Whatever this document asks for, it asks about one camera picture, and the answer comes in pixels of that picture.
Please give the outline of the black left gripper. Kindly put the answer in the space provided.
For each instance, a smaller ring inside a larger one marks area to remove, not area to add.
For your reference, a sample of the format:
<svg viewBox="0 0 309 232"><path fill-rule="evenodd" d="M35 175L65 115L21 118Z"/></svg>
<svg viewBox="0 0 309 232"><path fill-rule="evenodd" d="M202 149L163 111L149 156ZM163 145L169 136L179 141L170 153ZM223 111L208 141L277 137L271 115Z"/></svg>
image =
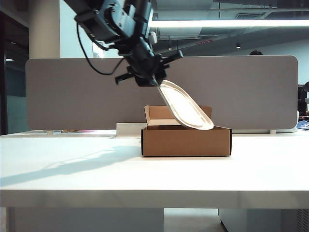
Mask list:
<svg viewBox="0 0 309 232"><path fill-rule="evenodd" d="M124 81L134 78L140 87L155 87L166 78L166 69L169 64L183 57L182 51L163 58L155 54L143 37L125 39L123 44L117 43L114 47L124 57L128 66L127 72L115 78L115 81Z"/></svg>

